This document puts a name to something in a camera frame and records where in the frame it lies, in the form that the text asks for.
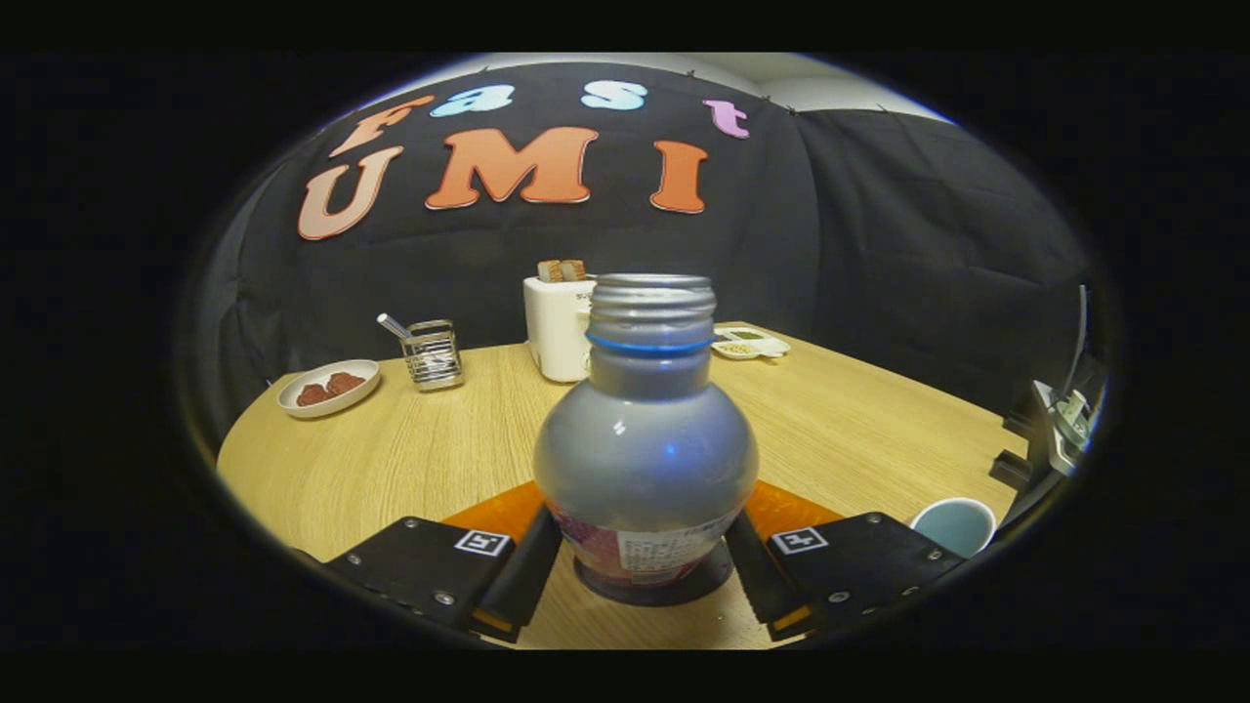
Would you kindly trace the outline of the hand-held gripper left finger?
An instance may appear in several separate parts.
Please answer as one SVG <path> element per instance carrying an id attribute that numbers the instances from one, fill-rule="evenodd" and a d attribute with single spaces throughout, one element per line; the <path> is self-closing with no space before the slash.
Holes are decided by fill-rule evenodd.
<path id="1" fill-rule="evenodd" d="M 560 545 L 558 524 L 528 482 L 442 520 L 398 517 L 328 569 L 439 628 L 518 643 Z"/>

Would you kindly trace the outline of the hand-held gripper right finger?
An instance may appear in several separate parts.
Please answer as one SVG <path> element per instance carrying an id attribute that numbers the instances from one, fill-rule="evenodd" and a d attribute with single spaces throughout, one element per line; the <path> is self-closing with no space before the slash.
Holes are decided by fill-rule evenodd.
<path id="1" fill-rule="evenodd" d="M 762 480 L 725 543 L 756 620 L 776 643 L 865 629 L 965 563 L 894 517 L 841 517 Z"/>

